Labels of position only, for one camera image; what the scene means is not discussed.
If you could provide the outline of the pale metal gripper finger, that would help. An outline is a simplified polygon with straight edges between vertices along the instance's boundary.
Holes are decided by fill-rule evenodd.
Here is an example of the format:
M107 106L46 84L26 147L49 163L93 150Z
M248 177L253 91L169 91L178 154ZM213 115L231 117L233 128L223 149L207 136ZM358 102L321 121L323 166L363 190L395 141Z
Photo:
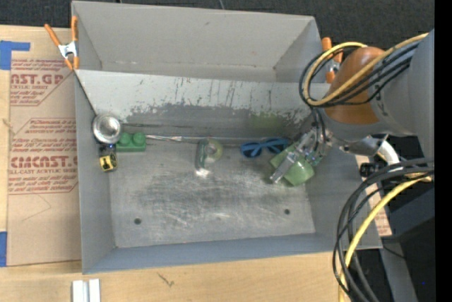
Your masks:
M300 177L296 171L296 163L300 158L298 152L282 151L270 160L270 164L275 171L270 175L272 183L280 183L283 179L291 185L299 185Z

